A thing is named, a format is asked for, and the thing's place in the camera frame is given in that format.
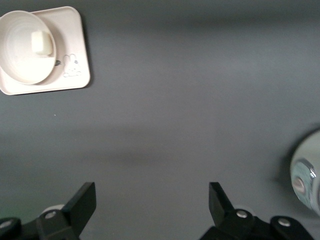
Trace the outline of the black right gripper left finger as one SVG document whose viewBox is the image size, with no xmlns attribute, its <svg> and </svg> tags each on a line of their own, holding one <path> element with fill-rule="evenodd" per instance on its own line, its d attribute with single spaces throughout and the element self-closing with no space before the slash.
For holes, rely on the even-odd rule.
<svg viewBox="0 0 320 240">
<path fill-rule="evenodd" d="M 86 182 L 61 208 L 49 209 L 23 224 L 17 217 L 0 220 L 2 240 L 79 240 L 96 210 L 96 185 Z"/>
</svg>

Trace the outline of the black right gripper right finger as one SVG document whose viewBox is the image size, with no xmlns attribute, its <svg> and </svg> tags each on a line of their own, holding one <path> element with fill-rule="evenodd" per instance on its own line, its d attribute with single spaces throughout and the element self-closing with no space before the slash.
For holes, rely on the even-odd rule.
<svg viewBox="0 0 320 240">
<path fill-rule="evenodd" d="M 234 208 L 218 182 L 209 183 L 208 206 L 214 226 L 202 240 L 312 240 L 294 218 L 276 215 L 269 222 L 242 208 Z"/>
</svg>

